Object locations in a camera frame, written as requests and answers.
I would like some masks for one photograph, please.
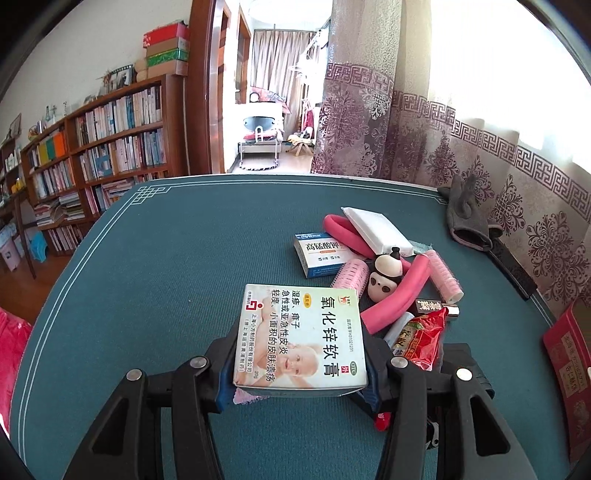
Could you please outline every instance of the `white curtain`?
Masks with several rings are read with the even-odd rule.
[[[558,39],[516,0],[335,0],[333,19],[312,172],[474,174],[551,311],[591,305],[591,86]]]

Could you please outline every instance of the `white border pattern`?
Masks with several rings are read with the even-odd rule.
[[[556,320],[553,319],[550,315],[548,315],[548,311],[546,311],[546,309],[544,308],[544,297],[542,296],[542,294],[538,290],[536,290],[536,292],[530,298],[535,308],[538,309],[538,311],[540,312],[548,326],[553,327],[554,322]]]
[[[298,185],[309,185],[309,186],[333,186],[333,187],[342,187],[342,188],[353,188],[353,189],[362,189],[362,190],[377,190],[381,192],[391,192],[391,193],[401,193],[406,195],[412,196],[419,196],[419,197],[427,197],[434,199],[437,203],[441,205],[446,205],[447,202],[443,200],[439,194],[436,192],[435,189],[431,187],[424,187],[419,185],[407,184],[407,183],[400,183],[394,181],[387,181],[387,180],[375,180],[375,179],[363,179],[357,177],[343,177],[343,176],[328,176],[328,175],[305,175],[299,176],[301,180],[289,180],[289,179],[278,179],[277,177],[297,177],[297,176],[289,176],[285,174],[272,174],[272,175],[265,175],[265,178],[257,177],[256,180],[248,180],[248,179],[237,179],[236,177],[228,176],[227,174],[223,175],[207,175],[207,176],[193,176],[193,177],[182,177],[178,183],[166,183],[170,181],[170,179],[162,179],[162,180],[154,180],[150,182],[150,185],[142,186],[138,190],[136,190],[116,211],[115,214],[107,221],[107,223],[103,226],[102,230],[99,232],[97,237],[92,241],[89,245],[86,252],[80,257],[78,264],[72,269],[70,276],[64,282],[63,287],[61,288],[55,303],[53,304],[49,315],[47,316],[47,320],[43,325],[43,329],[41,331],[41,335],[38,338],[37,344],[33,350],[33,357],[31,358],[31,362],[28,367],[27,376],[25,379],[25,384],[22,390],[22,397],[20,398],[20,405],[18,410],[18,424],[17,424],[17,451],[21,456],[23,462],[27,463],[27,457],[25,452],[25,423],[27,420],[27,409],[29,399],[31,397],[31,391],[33,389],[33,382],[35,380],[35,375],[37,373],[37,367],[39,366],[39,361],[41,358],[41,354],[43,353],[43,349],[45,348],[47,338],[51,333],[53,325],[56,321],[57,314],[61,309],[61,305],[63,304],[68,292],[70,291],[73,283],[78,278],[78,275],[84,269],[84,266],[96,250],[96,248],[100,245],[106,234],[110,231],[110,229],[114,226],[114,224],[121,218],[121,216],[127,211],[127,209],[132,205],[141,205],[147,198],[152,198],[155,194],[160,193],[168,193],[172,188],[178,187],[189,187],[189,186],[212,186],[212,185],[233,185],[233,184],[298,184]],[[206,181],[191,181],[191,179],[206,179]],[[331,179],[339,179],[340,181],[330,181]],[[358,180],[364,183],[368,183],[369,185],[364,186],[360,184],[352,184],[352,183],[345,183],[343,180]],[[545,311],[538,305],[537,301],[534,301],[534,304],[540,310],[540,313],[546,320],[546,322],[551,325],[549,322],[548,316]]]

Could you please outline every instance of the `chair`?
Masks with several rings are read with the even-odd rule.
[[[276,168],[279,165],[279,141],[277,138],[277,127],[275,119],[270,116],[247,116],[244,119],[244,128],[248,132],[240,141],[240,163],[239,168],[244,170],[270,170]],[[275,161],[273,166],[264,168],[245,168],[242,165],[243,153],[245,147],[248,147],[249,151],[268,151],[269,146],[274,146]]]

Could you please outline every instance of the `cardboard box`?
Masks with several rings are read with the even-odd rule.
[[[148,68],[148,78],[160,75],[183,75],[187,76],[189,64],[186,61],[170,60]]]
[[[182,21],[164,25],[144,34],[144,48],[174,37],[189,39],[189,28]]]
[[[234,384],[252,395],[335,397],[367,386],[357,292],[246,286]]]
[[[591,307],[575,300],[544,336],[558,378],[569,430],[569,458],[577,462],[591,445]]]
[[[174,37],[169,38],[168,40],[164,40],[154,45],[150,45],[146,48],[146,56],[152,57],[153,55],[157,55],[158,53],[162,53],[163,51],[174,50],[175,48],[180,48],[184,51],[189,51],[191,47],[191,43],[189,40],[181,37]]]
[[[146,59],[148,63],[148,68],[154,67],[156,65],[160,65],[165,61],[171,60],[182,60],[187,61],[189,59],[189,52],[181,50],[180,48],[175,48],[174,50],[167,50],[163,51],[162,53],[158,53]]]
[[[365,260],[328,233],[301,233],[294,238],[294,247],[306,278],[336,275],[352,258]]]

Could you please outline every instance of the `zinc oxide ointment box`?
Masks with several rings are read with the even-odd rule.
[[[352,258],[365,259],[325,232],[300,233],[294,237],[294,247],[306,278],[336,275]]]
[[[356,291],[248,284],[234,384],[275,397],[331,397],[364,388]]]

